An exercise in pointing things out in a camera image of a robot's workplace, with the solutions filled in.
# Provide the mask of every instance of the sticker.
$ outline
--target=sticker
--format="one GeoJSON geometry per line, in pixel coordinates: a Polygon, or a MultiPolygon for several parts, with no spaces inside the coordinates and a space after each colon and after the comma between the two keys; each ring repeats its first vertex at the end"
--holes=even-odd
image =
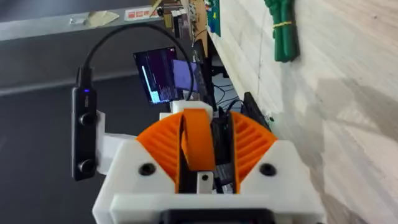
{"type": "MultiPolygon", "coordinates": [[[[134,9],[127,9],[126,13],[124,14],[124,20],[125,21],[136,21],[136,20],[141,20],[141,19],[148,19],[149,13],[151,10],[152,10],[152,7],[150,7],[150,6],[134,8],[134,9]]],[[[157,15],[157,12],[154,11],[154,13],[152,13],[152,16],[150,18],[159,18],[159,16],[157,15]]]]}

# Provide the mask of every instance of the yellow zip tie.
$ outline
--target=yellow zip tie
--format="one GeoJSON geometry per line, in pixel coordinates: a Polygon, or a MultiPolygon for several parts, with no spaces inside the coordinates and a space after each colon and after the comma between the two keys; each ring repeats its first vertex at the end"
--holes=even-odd
{"type": "Polygon", "coordinates": [[[286,26],[286,25],[291,25],[292,24],[292,21],[286,21],[286,22],[281,22],[281,23],[278,23],[278,24],[274,24],[273,26],[272,26],[272,28],[276,28],[276,27],[281,27],[281,26],[286,26]]]}

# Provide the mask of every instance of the screw hole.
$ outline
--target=screw hole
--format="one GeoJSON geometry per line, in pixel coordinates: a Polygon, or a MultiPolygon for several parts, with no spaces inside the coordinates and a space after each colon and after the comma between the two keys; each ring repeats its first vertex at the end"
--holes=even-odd
{"type": "Polygon", "coordinates": [[[276,168],[271,164],[263,164],[260,166],[260,173],[272,177],[276,175],[276,168]]]}
{"type": "Polygon", "coordinates": [[[152,163],[145,163],[139,168],[138,173],[143,176],[152,175],[156,171],[156,166],[152,163]]]}

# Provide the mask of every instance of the black screw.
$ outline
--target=black screw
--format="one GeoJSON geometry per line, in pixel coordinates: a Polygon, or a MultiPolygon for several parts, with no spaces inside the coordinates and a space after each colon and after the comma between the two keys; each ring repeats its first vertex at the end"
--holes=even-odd
{"type": "Polygon", "coordinates": [[[140,173],[140,175],[147,176],[154,174],[155,171],[156,166],[154,164],[146,163],[139,168],[138,173],[140,173]]]}
{"type": "Polygon", "coordinates": [[[260,173],[272,177],[276,175],[276,168],[271,164],[263,164],[260,166],[260,173]]]}
{"type": "Polygon", "coordinates": [[[156,12],[157,12],[157,15],[158,15],[158,16],[160,16],[160,17],[163,17],[163,16],[164,16],[164,10],[163,10],[163,8],[158,8],[158,9],[156,10],[156,12]]]}

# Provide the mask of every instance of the purple screen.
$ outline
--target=purple screen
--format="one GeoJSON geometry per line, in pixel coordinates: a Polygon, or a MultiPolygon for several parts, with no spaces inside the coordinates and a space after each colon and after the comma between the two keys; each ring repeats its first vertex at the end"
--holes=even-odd
{"type": "MultiPolygon", "coordinates": [[[[191,63],[191,66],[193,73],[195,74],[197,70],[196,63],[191,63]]],[[[183,60],[173,60],[173,73],[175,87],[189,90],[191,87],[191,76],[189,74],[187,62],[183,60]]],[[[198,91],[198,84],[196,80],[194,80],[193,91],[198,91]]]]}

